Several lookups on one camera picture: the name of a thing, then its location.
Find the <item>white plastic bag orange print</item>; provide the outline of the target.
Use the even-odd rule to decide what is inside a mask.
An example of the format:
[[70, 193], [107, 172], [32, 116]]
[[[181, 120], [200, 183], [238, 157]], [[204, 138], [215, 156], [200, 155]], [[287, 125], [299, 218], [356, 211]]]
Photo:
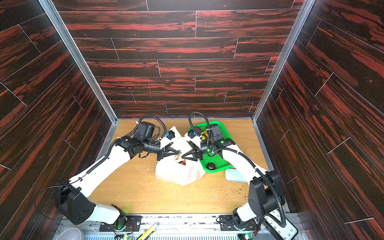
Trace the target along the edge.
[[[194, 162], [182, 159], [183, 154], [192, 150], [192, 145], [184, 136], [181, 135], [171, 147], [180, 150], [181, 153], [177, 157], [170, 156], [158, 161], [155, 172], [157, 179], [185, 186], [200, 180], [205, 175], [200, 161]], [[186, 161], [186, 165], [179, 164], [181, 161]]]

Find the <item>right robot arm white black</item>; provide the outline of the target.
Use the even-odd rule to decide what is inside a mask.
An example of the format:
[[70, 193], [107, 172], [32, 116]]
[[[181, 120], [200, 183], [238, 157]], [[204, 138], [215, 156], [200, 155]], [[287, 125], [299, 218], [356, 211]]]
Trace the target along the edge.
[[225, 138], [219, 125], [207, 123], [205, 131], [204, 134], [197, 127], [191, 126], [187, 136], [192, 139], [198, 138], [201, 143], [183, 154], [182, 158], [198, 161], [208, 154], [211, 157], [220, 156], [238, 170], [247, 181], [248, 201], [233, 210], [232, 222], [236, 228], [242, 230], [252, 219], [261, 220], [275, 210], [280, 214], [277, 223], [284, 228], [287, 225], [283, 209], [284, 190], [277, 172], [269, 172], [256, 165], [232, 139]]

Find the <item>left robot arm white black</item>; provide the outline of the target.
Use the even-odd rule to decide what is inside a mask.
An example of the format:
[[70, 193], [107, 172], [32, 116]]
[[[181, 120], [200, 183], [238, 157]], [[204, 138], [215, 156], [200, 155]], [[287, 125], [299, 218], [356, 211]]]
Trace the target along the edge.
[[151, 146], [148, 141], [118, 138], [112, 142], [106, 155], [65, 184], [56, 186], [55, 201], [58, 210], [74, 225], [96, 221], [112, 225], [118, 230], [124, 229], [127, 219], [123, 210], [115, 205], [109, 207], [96, 204], [88, 197], [115, 170], [142, 152], [156, 153], [160, 160], [181, 153], [174, 148], [162, 149], [160, 143]]

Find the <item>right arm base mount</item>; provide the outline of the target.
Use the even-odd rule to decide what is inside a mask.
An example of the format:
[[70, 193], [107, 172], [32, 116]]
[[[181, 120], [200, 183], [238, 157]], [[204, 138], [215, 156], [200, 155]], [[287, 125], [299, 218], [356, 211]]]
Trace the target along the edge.
[[233, 215], [230, 215], [230, 214], [219, 215], [216, 218], [216, 223], [219, 224], [220, 230], [222, 232], [230, 232], [230, 231], [257, 232], [258, 229], [260, 228], [259, 221], [260, 220], [251, 219], [245, 223], [240, 224], [239, 226], [236, 226]]

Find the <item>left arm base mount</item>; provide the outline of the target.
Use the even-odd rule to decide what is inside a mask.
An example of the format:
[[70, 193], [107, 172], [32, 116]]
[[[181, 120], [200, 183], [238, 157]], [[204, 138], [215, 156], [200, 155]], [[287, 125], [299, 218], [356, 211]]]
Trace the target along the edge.
[[116, 205], [112, 205], [120, 213], [117, 220], [109, 225], [101, 223], [99, 228], [100, 232], [138, 232], [142, 223], [142, 216], [140, 215], [129, 215]]

